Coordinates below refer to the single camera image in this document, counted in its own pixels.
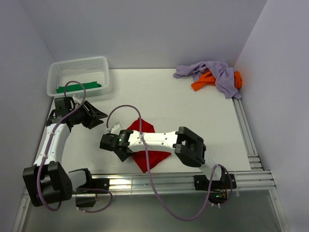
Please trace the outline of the red t-shirt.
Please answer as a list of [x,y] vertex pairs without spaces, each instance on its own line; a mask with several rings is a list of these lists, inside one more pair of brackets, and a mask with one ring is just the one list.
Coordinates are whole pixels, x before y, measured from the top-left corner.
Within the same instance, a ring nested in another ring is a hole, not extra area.
[[[138,131],[139,129],[139,118],[128,127],[128,130]],[[141,130],[142,132],[155,133],[153,125],[143,119],[141,120]],[[150,169],[154,168],[156,165],[168,158],[170,155],[171,153],[164,151],[148,151]],[[146,173],[148,171],[145,151],[136,152],[131,157],[143,173]]]

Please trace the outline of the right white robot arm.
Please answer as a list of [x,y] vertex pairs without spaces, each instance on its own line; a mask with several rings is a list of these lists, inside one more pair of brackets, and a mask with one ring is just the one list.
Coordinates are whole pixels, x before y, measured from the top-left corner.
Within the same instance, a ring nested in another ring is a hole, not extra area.
[[183,165],[202,171],[203,174],[194,176],[196,190],[206,191],[209,184],[211,191],[237,187],[235,176],[228,174],[222,166],[205,156],[206,145],[203,138],[187,127],[179,127],[177,131],[165,133],[120,130],[118,134],[104,134],[99,147],[114,152],[122,162],[140,151],[168,152],[176,155]]

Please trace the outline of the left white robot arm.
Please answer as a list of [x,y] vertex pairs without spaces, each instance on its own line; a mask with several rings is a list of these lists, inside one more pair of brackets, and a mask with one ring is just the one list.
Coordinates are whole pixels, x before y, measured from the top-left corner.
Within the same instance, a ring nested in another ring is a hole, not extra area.
[[75,190],[89,193],[95,187],[91,172],[81,168],[66,172],[61,165],[65,143],[75,125],[92,129],[103,123],[107,114],[88,101],[77,103],[72,97],[54,100],[55,108],[46,122],[46,138],[41,152],[31,167],[23,170],[23,179],[35,207],[69,200]]

